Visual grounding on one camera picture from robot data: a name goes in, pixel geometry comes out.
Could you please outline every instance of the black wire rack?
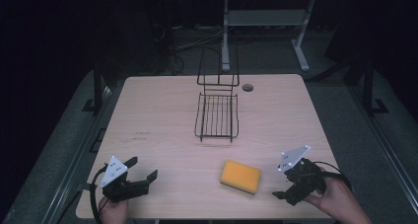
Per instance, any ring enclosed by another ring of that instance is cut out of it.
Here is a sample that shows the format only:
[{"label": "black wire rack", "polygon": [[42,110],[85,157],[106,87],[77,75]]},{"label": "black wire rack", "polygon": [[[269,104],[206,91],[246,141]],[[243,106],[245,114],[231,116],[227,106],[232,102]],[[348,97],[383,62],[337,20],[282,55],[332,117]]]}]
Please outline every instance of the black wire rack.
[{"label": "black wire rack", "polygon": [[240,84],[238,66],[224,72],[219,63],[211,72],[205,64],[203,49],[197,75],[197,84],[203,86],[203,93],[199,94],[194,133],[200,141],[203,137],[217,137],[229,138],[232,142],[239,134],[238,95],[234,94],[234,88]]}]

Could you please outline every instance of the light wood table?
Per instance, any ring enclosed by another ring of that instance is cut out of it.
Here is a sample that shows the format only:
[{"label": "light wood table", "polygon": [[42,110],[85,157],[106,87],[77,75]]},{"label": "light wood table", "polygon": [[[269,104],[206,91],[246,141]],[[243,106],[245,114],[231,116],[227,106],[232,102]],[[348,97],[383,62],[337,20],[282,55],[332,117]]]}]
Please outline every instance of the light wood table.
[{"label": "light wood table", "polygon": [[[277,171],[281,152],[309,144],[306,158],[336,165],[303,79],[299,75],[241,75],[240,134],[233,142],[194,134],[199,93],[196,76],[135,77],[126,80],[88,182],[112,155],[138,164],[132,182],[154,170],[150,193],[130,199],[129,216],[141,219],[300,219],[328,218],[311,205],[279,200],[273,191],[292,184]],[[257,194],[220,184],[230,159],[262,171]],[[98,201],[102,189],[97,190]],[[84,191],[77,216],[93,218]]]}]

